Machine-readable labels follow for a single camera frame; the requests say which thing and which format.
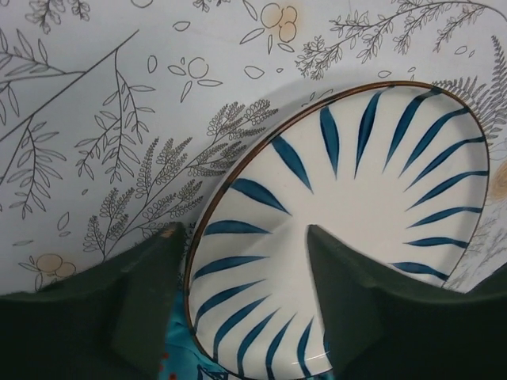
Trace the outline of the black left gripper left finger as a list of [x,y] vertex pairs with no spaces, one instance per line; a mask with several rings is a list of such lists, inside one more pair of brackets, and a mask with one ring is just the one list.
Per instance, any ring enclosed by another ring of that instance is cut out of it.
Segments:
[[184,247],[174,222],[39,292],[2,296],[2,378],[157,378]]

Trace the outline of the striped white round plate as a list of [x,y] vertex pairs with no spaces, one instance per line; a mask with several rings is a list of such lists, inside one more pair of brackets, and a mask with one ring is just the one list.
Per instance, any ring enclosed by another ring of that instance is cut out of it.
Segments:
[[304,109],[243,154],[199,218],[185,276],[196,346],[241,379],[330,373],[307,227],[441,286],[489,177],[476,116],[438,87],[365,85]]

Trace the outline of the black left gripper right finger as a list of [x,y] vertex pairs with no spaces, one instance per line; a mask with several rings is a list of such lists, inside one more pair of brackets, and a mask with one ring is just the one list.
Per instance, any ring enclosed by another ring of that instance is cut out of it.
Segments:
[[307,250],[337,379],[503,379],[506,270],[467,293],[354,251],[320,226]]

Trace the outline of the floral tablecloth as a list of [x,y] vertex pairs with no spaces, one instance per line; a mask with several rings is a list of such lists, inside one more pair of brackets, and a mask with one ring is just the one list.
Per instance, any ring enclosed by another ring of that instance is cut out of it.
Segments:
[[265,130],[335,93],[428,82],[506,156],[503,1],[4,1],[1,292],[193,222]]

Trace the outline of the blue patterned cloth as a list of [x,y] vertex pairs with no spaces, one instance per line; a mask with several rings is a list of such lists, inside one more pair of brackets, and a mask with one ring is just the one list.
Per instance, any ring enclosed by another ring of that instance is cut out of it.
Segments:
[[182,291],[177,291],[166,329],[158,378],[161,380],[228,379],[229,374],[197,349],[185,318]]

